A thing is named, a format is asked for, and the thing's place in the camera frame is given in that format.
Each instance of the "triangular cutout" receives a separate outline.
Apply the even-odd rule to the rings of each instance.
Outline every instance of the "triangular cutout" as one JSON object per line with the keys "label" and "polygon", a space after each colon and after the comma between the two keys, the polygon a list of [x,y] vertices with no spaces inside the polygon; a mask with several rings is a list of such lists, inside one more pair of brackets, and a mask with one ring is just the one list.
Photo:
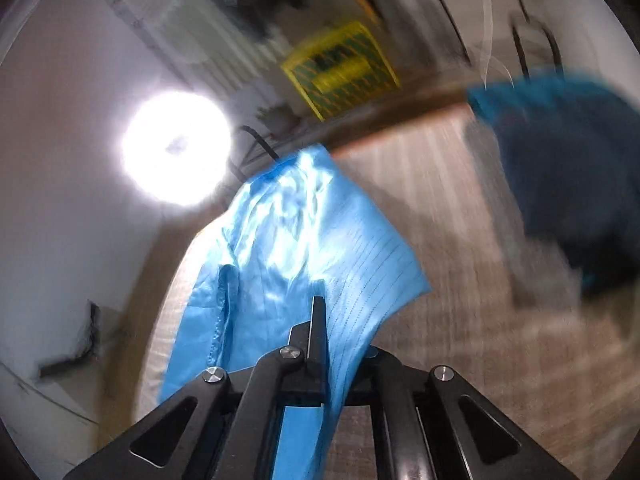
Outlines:
{"label": "triangular cutout", "polygon": [[184,399],[133,441],[130,451],[155,466],[167,465],[197,405],[198,399],[195,397]]}
{"label": "triangular cutout", "polygon": [[460,397],[458,405],[483,463],[495,464],[520,450],[520,444],[473,402],[471,397]]}

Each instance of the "green and yellow box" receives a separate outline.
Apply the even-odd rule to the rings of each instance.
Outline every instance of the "green and yellow box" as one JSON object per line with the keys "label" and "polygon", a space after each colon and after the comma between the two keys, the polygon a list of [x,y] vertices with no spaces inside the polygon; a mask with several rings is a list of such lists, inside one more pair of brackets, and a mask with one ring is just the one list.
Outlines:
{"label": "green and yellow box", "polygon": [[322,121],[399,86],[376,40],[360,22],[305,41],[282,69]]}

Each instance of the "blue garment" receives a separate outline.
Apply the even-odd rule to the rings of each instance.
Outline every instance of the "blue garment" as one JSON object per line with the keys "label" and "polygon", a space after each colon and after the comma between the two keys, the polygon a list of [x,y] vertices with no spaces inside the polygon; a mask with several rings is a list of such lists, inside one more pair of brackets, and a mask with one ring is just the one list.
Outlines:
{"label": "blue garment", "polygon": [[159,400],[206,367],[255,365],[310,319],[313,296],[324,296],[330,402],[286,409],[273,475],[310,479],[378,327],[429,284],[398,232],[321,146],[244,184],[216,229]]}
{"label": "blue garment", "polygon": [[640,268],[640,115],[578,76],[468,93],[489,123],[527,235],[558,241],[596,294]]}

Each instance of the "shiny blue cloth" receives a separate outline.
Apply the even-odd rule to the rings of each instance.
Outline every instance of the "shiny blue cloth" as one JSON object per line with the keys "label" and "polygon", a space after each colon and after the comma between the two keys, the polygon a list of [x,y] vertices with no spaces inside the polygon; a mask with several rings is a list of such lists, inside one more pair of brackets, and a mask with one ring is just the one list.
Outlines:
{"label": "shiny blue cloth", "polygon": [[313,296],[324,296],[330,401],[286,409],[273,475],[313,478],[371,339],[429,283],[398,232],[321,146],[244,184],[216,229],[159,400],[206,367],[255,365],[310,319]]}

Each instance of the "white wall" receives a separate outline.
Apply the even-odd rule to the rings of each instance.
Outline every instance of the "white wall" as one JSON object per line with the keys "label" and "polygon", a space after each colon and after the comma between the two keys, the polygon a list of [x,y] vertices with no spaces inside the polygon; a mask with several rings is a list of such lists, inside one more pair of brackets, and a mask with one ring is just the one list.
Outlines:
{"label": "white wall", "polygon": [[0,416],[35,467],[58,461],[43,479],[84,458],[95,428],[19,383],[96,419],[99,373],[75,390],[33,378],[77,349],[87,300],[126,304],[162,211],[122,173],[119,143],[170,86],[102,0],[44,0],[0,65],[0,362],[20,378],[0,370]]}
{"label": "white wall", "polygon": [[553,31],[568,68],[603,78],[640,105],[640,54],[603,0],[527,0]]}

